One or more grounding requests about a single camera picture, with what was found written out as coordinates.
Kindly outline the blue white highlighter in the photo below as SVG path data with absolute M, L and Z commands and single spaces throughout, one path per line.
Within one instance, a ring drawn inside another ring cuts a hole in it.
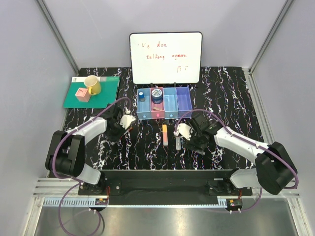
M 176 145 L 176 150 L 181 150 L 181 138 L 179 136 L 175 137 L 175 145 Z

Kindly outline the blue grey glue stick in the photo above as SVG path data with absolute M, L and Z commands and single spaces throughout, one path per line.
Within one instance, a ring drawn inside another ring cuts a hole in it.
M 139 92 L 138 96 L 140 102 L 145 102 L 145 95 L 143 92 Z

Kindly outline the purple bin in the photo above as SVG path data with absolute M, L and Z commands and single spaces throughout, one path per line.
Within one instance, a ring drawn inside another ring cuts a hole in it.
M 190 92 L 188 87 L 177 87 L 177 102 L 178 102 L 178 118 L 186 112 L 192 110 Z

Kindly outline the light blue bin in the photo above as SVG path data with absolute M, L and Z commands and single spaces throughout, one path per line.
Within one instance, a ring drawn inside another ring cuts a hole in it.
M 176 88 L 164 88 L 163 92 L 165 119 L 177 118 L 179 109 Z
M 145 95 L 145 102 L 139 101 L 139 92 L 143 92 Z M 149 88 L 139 88 L 137 90 L 137 116 L 140 120 L 151 119 L 151 107 L 150 107 L 150 89 Z

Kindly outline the pink bin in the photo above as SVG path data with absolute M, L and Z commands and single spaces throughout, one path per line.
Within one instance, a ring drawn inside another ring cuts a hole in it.
M 160 104 L 154 104 L 151 100 L 151 91 L 153 89 L 156 89 L 156 88 L 150 88 L 150 103 L 151 103 L 151 116 L 152 116 L 152 119 L 156 119 L 156 118 L 164 118 L 165 117 L 165 110 L 164 110 L 164 103 L 163 101 L 160 103 Z M 152 108 L 153 107 L 161 107 L 162 110 L 161 111 L 153 111 Z

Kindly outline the blue ink bottle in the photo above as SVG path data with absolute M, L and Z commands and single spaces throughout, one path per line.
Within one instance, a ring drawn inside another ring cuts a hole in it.
M 154 104 L 160 104 L 163 101 L 162 89 L 155 88 L 151 91 L 151 100 Z

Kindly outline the yellow mug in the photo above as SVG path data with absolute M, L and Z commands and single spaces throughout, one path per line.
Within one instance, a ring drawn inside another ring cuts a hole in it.
M 86 77 L 84 85 L 88 89 L 89 95 L 98 95 L 101 93 L 101 85 L 97 76 L 91 75 Z

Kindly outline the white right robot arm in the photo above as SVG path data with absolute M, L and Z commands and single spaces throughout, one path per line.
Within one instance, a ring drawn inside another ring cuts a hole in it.
M 228 149 L 254 164 L 252 169 L 231 172 L 223 183 L 224 191 L 234 195 L 245 187 L 260 187 L 272 195 L 288 189 L 294 180 L 298 185 L 298 172 L 285 147 L 279 142 L 260 142 L 241 135 L 220 121 L 211 122 L 202 114 L 192 116 L 187 123 L 177 125 L 177 131 L 185 138 L 185 148 L 203 154 L 214 144 Z

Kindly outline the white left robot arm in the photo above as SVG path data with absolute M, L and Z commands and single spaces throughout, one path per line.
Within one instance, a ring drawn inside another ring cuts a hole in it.
M 102 194 L 106 190 L 105 174 L 85 163 L 85 146 L 100 134 L 105 134 L 112 144 L 118 142 L 126 131 L 121 125 L 122 117 L 122 109 L 115 105 L 79 130 L 54 132 L 45 168 L 85 182 L 93 193 Z

